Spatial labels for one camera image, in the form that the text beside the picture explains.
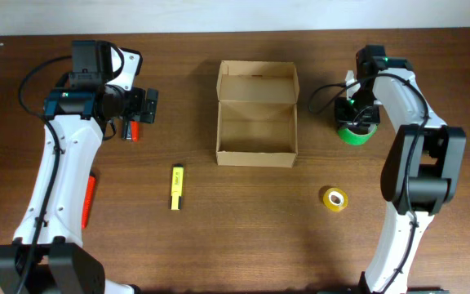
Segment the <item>tabletop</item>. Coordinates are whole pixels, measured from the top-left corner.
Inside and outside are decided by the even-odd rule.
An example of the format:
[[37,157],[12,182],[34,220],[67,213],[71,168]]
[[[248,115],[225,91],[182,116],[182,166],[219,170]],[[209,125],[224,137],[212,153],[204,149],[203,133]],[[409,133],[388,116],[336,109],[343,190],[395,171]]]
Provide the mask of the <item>tabletop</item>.
[[[356,68],[355,53],[374,43],[408,58],[435,112],[467,133],[457,193],[423,236],[409,285],[470,292],[470,29],[0,37],[0,244],[11,242],[24,215],[44,141],[42,123],[17,102],[19,83],[34,66],[69,54],[72,40],[88,38],[142,52],[135,86],[160,91],[155,123],[141,127],[140,141],[116,136],[93,164],[98,184],[82,235],[107,278],[178,292],[356,285],[384,222],[379,180],[395,131],[381,109],[376,134],[346,145],[332,111],[312,115],[306,101],[316,87],[342,82]],[[222,60],[295,62],[299,156],[292,168],[217,166]],[[33,78],[27,103],[40,109],[69,69],[59,63]],[[178,212],[168,209],[176,163],[185,167]],[[319,193],[327,186],[348,194],[345,210],[324,207]]]

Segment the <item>robotic arm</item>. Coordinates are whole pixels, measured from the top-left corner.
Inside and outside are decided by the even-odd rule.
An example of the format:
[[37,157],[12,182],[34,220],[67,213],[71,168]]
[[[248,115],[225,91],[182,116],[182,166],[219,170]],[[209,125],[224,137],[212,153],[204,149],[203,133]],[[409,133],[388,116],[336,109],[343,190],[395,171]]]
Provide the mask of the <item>robotic arm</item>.
[[[132,86],[143,60],[137,51],[104,41],[74,41],[72,60],[72,72],[45,99],[43,119],[51,129],[45,126],[32,199],[12,245],[0,245],[0,287],[5,293],[133,294],[137,289],[106,280],[102,264],[82,250],[82,213],[91,165],[106,139],[107,124],[115,134],[113,119],[122,118],[126,139],[132,122],[153,123],[158,92]],[[45,257],[47,265],[41,263]]]
[[[357,70],[357,80],[353,72],[346,77],[347,97],[335,102],[337,123],[367,134],[379,123],[378,107],[384,105],[397,132],[381,177],[384,227],[373,261],[362,273],[361,290],[406,293],[423,232],[456,191],[466,137],[462,128],[448,127],[432,111],[408,60],[387,57],[382,46],[367,46],[357,53]],[[421,164],[423,152],[436,163]]]

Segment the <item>yellow tape roll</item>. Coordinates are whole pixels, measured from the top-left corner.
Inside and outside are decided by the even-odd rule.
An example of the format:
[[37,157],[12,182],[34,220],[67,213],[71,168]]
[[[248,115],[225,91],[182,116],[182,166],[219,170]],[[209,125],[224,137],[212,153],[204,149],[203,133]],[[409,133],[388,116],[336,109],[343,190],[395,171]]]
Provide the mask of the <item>yellow tape roll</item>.
[[333,212],[340,212],[348,205],[348,195],[339,188],[329,188],[322,196],[322,202]]

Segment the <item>green tape roll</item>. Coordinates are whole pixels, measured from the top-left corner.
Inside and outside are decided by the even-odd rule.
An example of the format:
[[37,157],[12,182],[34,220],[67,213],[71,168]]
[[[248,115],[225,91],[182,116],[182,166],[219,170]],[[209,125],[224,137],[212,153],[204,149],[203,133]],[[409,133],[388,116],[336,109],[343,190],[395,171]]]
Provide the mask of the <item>green tape roll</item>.
[[341,127],[338,131],[340,139],[350,145],[362,145],[366,143],[376,132],[376,125],[367,134],[360,135],[352,132],[347,127]]

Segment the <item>red object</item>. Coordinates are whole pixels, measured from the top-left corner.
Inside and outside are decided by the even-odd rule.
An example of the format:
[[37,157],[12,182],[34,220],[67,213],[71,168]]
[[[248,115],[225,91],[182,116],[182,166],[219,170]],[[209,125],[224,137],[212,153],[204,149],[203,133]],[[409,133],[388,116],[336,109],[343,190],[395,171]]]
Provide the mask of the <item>red object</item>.
[[92,203],[92,199],[94,198],[94,188],[95,188],[95,177],[89,176],[88,185],[86,186],[85,204],[82,207],[81,227],[83,229],[85,229],[86,226],[88,225],[88,219],[90,218],[91,203]]
[[139,140],[139,123],[138,122],[130,122],[131,128],[131,140],[137,142]]

